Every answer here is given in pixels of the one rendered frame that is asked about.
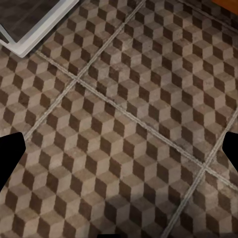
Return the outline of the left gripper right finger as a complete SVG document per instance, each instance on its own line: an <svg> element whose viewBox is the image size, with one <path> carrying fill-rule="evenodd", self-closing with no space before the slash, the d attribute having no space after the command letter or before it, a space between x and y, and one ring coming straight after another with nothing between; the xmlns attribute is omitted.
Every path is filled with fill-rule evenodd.
<svg viewBox="0 0 238 238"><path fill-rule="evenodd" d="M238 171L238 134L227 132L223 141L222 149Z"/></svg>

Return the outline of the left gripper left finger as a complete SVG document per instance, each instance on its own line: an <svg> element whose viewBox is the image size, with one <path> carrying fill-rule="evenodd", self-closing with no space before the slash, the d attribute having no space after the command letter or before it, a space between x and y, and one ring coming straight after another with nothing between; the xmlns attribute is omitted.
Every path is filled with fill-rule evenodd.
<svg viewBox="0 0 238 238"><path fill-rule="evenodd" d="M0 191L25 151L25 140L21 132L0 137Z"/></svg>

